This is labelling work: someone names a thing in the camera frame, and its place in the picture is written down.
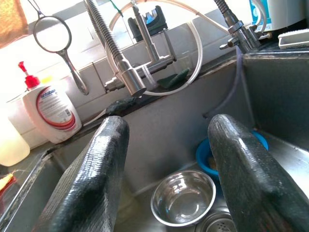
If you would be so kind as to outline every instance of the drain strainer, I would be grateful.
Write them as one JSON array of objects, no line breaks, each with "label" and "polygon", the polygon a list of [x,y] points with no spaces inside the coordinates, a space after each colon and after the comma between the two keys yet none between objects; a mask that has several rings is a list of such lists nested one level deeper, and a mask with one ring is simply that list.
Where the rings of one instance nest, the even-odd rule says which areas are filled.
[{"label": "drain strainer", "polygon": [[228,208],[221,207],[212,210],[209,215],[197,225],[196,232],[237,232]]}]

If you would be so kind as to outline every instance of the blue bowl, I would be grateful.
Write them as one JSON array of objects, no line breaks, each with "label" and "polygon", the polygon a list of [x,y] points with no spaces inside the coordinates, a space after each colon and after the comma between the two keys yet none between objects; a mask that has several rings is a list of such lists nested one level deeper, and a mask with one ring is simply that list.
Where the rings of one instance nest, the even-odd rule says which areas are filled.
[{"label": "blue bowl", "polygon": [[[268,151],[269,146],[266,139],[258,132],[252,131],[252,134],[260,141],[260,143],[265,147]],[[204,172],[213,177],[216,180],[219,180],[218,171],[211,169],[208,163],[209,157],[212,157],[211,146],[209,144],[209,140],[205,139],[197,148],[196,151],[196,160],[198,165]]]}]

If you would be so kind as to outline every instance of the brown cloth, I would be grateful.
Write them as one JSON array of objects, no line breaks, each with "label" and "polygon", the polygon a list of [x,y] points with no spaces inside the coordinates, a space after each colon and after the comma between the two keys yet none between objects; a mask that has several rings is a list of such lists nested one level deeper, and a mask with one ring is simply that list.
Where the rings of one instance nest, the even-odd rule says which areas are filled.
[{"label": "brown cloth", "polygon": [[0,0],[0,48],[27,33],[27,20],[20,1]]}]

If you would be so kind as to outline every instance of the dish soap bottle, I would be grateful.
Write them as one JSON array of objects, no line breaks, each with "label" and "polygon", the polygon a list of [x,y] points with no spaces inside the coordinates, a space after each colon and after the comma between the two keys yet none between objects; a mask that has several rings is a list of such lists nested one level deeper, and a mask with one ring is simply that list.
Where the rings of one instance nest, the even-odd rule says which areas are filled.
[{"label": "dish soap bottle", "polygon": [[4,108],[0,114],[0,164],[9,167],[26,158],[30,147],[3,112]]},{"label": "dish soap bottle", "polygon": [[23,96],[24,107],[41,134],[58,144],[79,131],[82,123],[66,93],[54,86],[41,85],[37,77],[28,74],[23,61],[18,66],[26,74],[28,91]]}]

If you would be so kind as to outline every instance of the green sponge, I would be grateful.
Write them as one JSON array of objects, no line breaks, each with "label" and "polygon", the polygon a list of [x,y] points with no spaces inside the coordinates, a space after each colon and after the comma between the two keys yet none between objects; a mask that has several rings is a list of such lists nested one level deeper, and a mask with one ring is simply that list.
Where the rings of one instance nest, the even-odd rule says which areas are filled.
[{"label": "green sponge", "polygon": [[173,74],[171,76],[158,80],[157,83],[163,88],[171,88],[179,82],[183,81],[187,77],[189,71],[190,69],[185,69],[178,74]]}]

